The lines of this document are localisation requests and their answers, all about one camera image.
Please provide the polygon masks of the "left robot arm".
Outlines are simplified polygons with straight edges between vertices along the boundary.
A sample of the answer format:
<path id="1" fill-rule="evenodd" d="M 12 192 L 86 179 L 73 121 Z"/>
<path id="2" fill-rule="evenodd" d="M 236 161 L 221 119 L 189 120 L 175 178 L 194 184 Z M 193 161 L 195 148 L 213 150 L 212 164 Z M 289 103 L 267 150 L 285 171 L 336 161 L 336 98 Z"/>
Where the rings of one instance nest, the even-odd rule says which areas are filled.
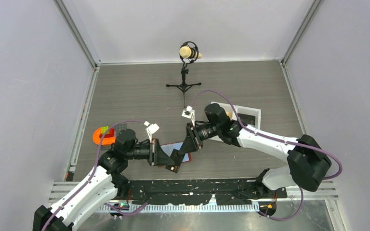
<path id="1" fill-rule="evenodd" d="M 68 194 L 34 214 L 34 231 L 74 231 L 100 206 L 123 199 L 130 190 L 123 176 L 129 160 L 146 160 L 151 166 L 174 165 L 158 139 L 139 142 L 132 129 L 121 130 L 111 148 L 99 157 L 91 172 Z"/>

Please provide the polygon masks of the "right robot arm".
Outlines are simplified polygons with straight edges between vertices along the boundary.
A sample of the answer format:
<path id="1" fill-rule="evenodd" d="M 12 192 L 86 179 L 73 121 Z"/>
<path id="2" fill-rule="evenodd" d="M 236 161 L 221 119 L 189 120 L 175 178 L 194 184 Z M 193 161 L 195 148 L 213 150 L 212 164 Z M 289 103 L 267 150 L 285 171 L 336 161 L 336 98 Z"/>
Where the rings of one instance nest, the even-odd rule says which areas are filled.
<path id="1" fill-rule="evenodd" d="M 330 159 L 311 136 L 283 137 L 261 131 L 239 119 L 230 119 L 218 103 L 207 105 L 204 112 L 206 122 L 194 119 L 195 111 L 191 106 L 183 110 L 182 116 L 191 121 L 186 125 L 186 137 L 179 152 L 197 152 L 203 148 L 205 140 L 218 137 L 225 144 L 258 150 L 284 161 L 286 166 L 267 168 L 256 177 L 252 185 L 261 197 L 295 185 L 315 192 L 331 167 Z"/>

